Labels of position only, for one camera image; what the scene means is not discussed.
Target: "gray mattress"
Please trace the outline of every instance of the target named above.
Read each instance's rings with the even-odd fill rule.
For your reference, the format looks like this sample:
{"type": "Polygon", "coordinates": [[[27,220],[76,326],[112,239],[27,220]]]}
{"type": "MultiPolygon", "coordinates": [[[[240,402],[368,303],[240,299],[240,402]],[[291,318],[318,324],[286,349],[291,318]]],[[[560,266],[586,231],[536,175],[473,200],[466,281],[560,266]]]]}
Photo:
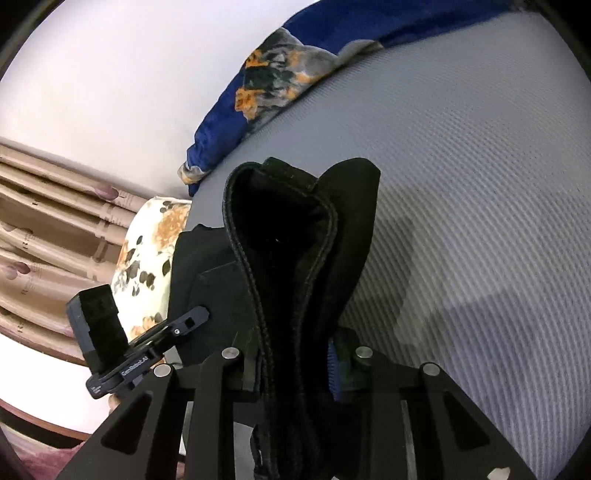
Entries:
{"type": "Polygon", "coordinates": [[[188,228],[221,226],[240,163],[382,171],[374,240],[342,317],[408,365],[440,363],[540,480],[591,423],[591,84],[541,16],[379,52],[248,138],[188,228]]]}

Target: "white floral pillow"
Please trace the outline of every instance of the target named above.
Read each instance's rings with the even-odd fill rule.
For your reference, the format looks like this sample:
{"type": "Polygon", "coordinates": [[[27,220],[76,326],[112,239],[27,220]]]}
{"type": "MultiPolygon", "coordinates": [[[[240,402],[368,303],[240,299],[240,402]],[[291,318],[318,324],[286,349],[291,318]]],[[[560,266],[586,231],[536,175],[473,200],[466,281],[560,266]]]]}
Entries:
{"type": "Polygon", "coordinates": [[[129,226],[111,289],[130,341],[166,318],[174,247],[190,208],[189,200],[155,197],[129,226]]]}

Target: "curtain fold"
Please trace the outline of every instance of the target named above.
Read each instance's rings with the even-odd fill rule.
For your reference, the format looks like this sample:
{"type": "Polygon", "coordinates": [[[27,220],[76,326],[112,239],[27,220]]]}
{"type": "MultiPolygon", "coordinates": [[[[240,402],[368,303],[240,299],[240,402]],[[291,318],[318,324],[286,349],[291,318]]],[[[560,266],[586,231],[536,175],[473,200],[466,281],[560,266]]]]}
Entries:
{"type": "Polygon", "coordinates": [[[53,200],[45,199],[27,191],[17,191],[0,181],[0,196],[19,203],[50,218],[67,223],[71,226],[92,233],[97,238],[104,238],[116,245],[123,245],[126,229],[105,222],[103,219],[88,215],[79,210],[61,205],[53,200]]]}
{"type": "Polygon", "coordinates": [[[15,288],[0,288],[0,307],[40,327],[70,338],[74,337],[66,316],[66,302],[41,295],[20,295],[15,288]]]}
{"type": "Polygon", "coordinates": [[[0,163],[0,178],[33,193],[55,200],[62,205],[94,215],[113,225],[129,228],[131,220],[134,219],[134,213],[129,210],[75,190],[70,190],[57,183],[36,177],[35,175],[18,170],[17,168],[12,168],[3,163],[0,163]]]}
{"type": "Polygon", "coordinates": [[[49,179],[78,192],[97,196],[106,202],[113,203],[131,212],[139,211],[147,201],[130,192],[119,188],[116,189],[100,180],[91,179],[88,176],[54,165],[47,160],[42,160],[41,158],[14,150],[6,145],[0,145],[0,161],[11,167],[33,173],[38,177],[49,179]]]}
{"type": "Polygon", "coordinates": [[[0,144],[0,335],[84,365],[66,303],[112,282],[146,201],[0,144]]]}
{"type": "Polygon", "coordinates": [[[0,333],[41,353],[86,365],[76,340],[28,322],[4,309],[0,309],[0,333]]]}

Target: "black cloth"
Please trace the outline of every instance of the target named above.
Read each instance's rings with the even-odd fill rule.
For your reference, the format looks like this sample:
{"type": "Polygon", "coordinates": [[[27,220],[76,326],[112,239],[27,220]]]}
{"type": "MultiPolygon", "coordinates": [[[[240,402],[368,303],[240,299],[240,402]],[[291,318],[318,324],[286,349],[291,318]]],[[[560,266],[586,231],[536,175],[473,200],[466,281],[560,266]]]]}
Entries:
{"type": "Polygon", "coordinates": [[[197,225],[179,235],[173,255],[168,318],[202,305],[209,320],[177,345],[185,366],[231,346],[239,330],[255,324],[246,283],[225,228],[197,225]]]}
{"type": "Polygon", "coordinates": [[[270,158],[230,175],[224,223],[259,332],[265,421],[260,478],[331,478],[328,419],[337,417],[326,351],[371,244],[379,170],[354,158],[319,179],[270,158]]]}

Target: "white wall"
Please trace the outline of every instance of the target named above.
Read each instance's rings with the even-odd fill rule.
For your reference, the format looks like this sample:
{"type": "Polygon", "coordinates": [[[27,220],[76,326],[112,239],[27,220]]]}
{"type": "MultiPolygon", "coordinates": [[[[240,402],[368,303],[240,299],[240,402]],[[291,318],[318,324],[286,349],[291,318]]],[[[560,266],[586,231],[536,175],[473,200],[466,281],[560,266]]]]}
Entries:
{"type": "Polygon", "coordinates": [[[66,0],[0,82],[0,141],[186,197],[176,171],[264,38],[314,0],[66,0]]]}
{"type": "Polygon", "coordinates": [[[60,427],[92,433],[109,414],[108,397],[94,400],[90,371],[0,335],[0,398],[60,427]]]}

